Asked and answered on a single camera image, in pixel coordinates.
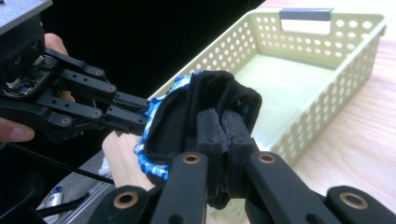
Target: robotic arm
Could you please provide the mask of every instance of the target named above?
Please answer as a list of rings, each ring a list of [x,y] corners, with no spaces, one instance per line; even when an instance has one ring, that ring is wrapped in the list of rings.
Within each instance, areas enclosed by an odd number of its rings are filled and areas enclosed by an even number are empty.
[[[9,19],[0,27],[0,117],[42,131],[58,143],[103,127],[141,135],[147,118],[140,114],[149,101],[119,92],[104,70],[45,49],[38,12],[50,1],[30,3],[30,10],[18,18],[7,14],[19,9],[17,1],[0,4],[1,18]],[[62,91],[73,92],[76,102],[58,98]]]

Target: basket hole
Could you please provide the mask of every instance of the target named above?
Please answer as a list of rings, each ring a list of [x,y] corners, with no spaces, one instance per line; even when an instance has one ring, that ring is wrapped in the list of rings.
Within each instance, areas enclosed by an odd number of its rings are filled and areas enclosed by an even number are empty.
[[[347,34],[347,37],[349,39],[355,39],[356,38],[356,34],[355,33],[349,33],[349,34]]]
[[[342,20],[339,20],[335,23],[338,27],[343,27],[345,25],[345,22]]]
[[[335,43],[335,47],[341,49],[343,47],[343,44],[341,42],[337,42]]]
[[[343,54],[341,53],[341,52],[335,52],[335,57],[337,57],[337,58],[341,58],[341,57],[343,57]]]
[[[353,49],[355,48],[355,45],[354,45],[354,44],[348,44],[348,45],[346,45],[346,47],[347,47],[348,49],[353,50]]]
[[[371,29],[373,27],[373,24],[370,21],[365,21],[362,24],[362,26],[363,26],[364,29],[368,30],[368,29]]]
[[[286,32],[328,35],[331,31],[330,21],[281,20],[280,23]]]
[[[342,37],[344,37],[344,33],[341,32],[341,31],[338,31],[338,32],[335,33],[335,37],[342,38]]]
[[[356,21],[350,21],[349,22],[349,27],[350,28],[356,28],[356,27],[358,27],[358,23]]]

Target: blue fabric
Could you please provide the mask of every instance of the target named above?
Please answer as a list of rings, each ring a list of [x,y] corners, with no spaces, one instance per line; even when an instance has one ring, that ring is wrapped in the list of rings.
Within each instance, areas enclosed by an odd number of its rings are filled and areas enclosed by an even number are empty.
[[[199,71],[193,75],[199,75],[201,72],[202,71]],[[175,84],[167,94],[177,90],[178,88],[188,88],[190,86],[191,76],[193,75],[176,77]],[[145,115],[148,117],[148,123],[146,125],[145,131],[143,132],[143,136],[140,143],[134,147],[134,153],[137,156],[137,160],[139,162],[140,169],[142,170],[142,172],[147,175],[160,176],[165,180],[168,178],[169,165],[168,164],[158,165],[150,161],[145,154],[144,148],[145,148],[145,143],[149,136],[149,128],[151,127],[151,123],[155,117],[155,113],[157,112],[157,109],[160,107],[162,100],[167,96],[167,94],[151,99],[149,109],[145,113]]]

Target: basket handle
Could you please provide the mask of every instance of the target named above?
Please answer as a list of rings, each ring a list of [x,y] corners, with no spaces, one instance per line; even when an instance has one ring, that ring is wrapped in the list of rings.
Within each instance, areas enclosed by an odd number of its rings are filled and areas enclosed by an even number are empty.
[[[281,20],[330,21],[332,8],[283,8],[279,11]]]

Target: finger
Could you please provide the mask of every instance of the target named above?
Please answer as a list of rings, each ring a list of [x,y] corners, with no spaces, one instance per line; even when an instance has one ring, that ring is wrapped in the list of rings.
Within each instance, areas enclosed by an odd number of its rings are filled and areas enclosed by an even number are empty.
[[[35,137],[33,129],[17,122],[0,118],[0,142],[27,142]]]
[[[64,42],[59,36],[55,34],[45,34],[45,44],[49,49],[54,49],[58,52],[61,52],[62,54],[68,55],[66,47],[64,46]]]

